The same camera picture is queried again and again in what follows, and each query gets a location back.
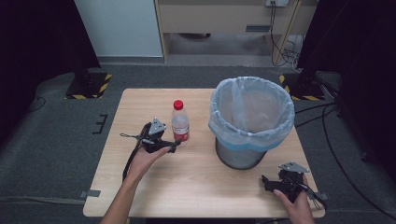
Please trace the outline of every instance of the gray trash can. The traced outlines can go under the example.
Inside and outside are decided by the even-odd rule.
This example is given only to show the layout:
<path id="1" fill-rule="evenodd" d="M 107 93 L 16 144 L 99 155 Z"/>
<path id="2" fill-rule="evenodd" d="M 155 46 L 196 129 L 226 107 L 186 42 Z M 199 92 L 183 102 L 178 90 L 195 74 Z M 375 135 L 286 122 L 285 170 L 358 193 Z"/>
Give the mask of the gray trash can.
<path id="1" fill-rule="evenodd" d="M 246 170 L 279 146 L 294 125 L 288 92 L 259 77 L 229 78 L 212 93 L 209 128 L 216 136 L 219 159 Z"/>

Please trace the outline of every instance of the plastic bottle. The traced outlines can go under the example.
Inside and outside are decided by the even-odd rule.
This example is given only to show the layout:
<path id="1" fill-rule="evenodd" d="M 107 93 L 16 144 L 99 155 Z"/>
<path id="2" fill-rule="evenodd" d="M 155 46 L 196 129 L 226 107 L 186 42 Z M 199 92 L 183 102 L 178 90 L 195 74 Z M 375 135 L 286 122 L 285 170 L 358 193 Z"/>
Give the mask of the plastic bottle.
<path id="1" fill-rule="evenodd" d="M 185 143 L 190 137 L 190 120 L 181 100 L 174 101 L 172 130 L 175 140 L 181 138 L 181 141 Z"/>

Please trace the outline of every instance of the power outlet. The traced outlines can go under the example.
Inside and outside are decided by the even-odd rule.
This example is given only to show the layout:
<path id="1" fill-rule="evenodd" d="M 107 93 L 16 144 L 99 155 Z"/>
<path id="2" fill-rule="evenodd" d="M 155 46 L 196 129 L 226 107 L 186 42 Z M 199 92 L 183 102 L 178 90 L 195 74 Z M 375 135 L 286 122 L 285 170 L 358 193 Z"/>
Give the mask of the power outlet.
<path id="1" fill-rule="evenodd" d="M 289 0 L 267 0 L 265 3 L 266 7 L 272 7 L 275 2 L 276 7 L 286 7 L 288 5 Z"/>

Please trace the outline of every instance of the light blue plastic bag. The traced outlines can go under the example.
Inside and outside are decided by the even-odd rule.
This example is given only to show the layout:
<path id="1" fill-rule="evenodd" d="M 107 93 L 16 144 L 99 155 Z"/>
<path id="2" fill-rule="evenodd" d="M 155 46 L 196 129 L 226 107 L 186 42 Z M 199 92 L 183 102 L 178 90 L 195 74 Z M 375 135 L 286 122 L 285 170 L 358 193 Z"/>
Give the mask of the light blue plastic bag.
<path id="1" fill-rule="evenodd" d="M 277 147 L 294 125 L 288 92 L 259 77 L 229 78 L 212 94 L 209 128 L 230 150 Z"/>

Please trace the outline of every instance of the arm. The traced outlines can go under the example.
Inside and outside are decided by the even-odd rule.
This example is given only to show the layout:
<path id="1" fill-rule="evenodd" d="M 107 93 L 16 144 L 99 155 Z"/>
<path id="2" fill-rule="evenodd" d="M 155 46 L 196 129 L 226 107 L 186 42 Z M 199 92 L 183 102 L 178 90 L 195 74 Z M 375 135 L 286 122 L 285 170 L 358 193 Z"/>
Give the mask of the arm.
<path id="1" fill-rule="evenodd" d="M 308 185 L 305 175 L 303 175 L 304 184 Z M 293 224 L 315 224 L 312 216 L 311 207 L 305 191 L 301 191 L 294 203 L 291 203 L 288 197 L 280 190 L 275 189 L 274 194 L 283 203 L 288 212 L 291 223 Z"/>
<path id="2" fill-rule="evenodd" d="M 151 164 L 166 154 L 169 149 L 170 147 L 163 147 L 153 153 L 147 153 L 143 148 L 138 149 L 131 163 L 129 173 L 122 182 L 116 197 L 108 207 L 101 223 L 126 223 L 138 183 L 149 170 Z"/>

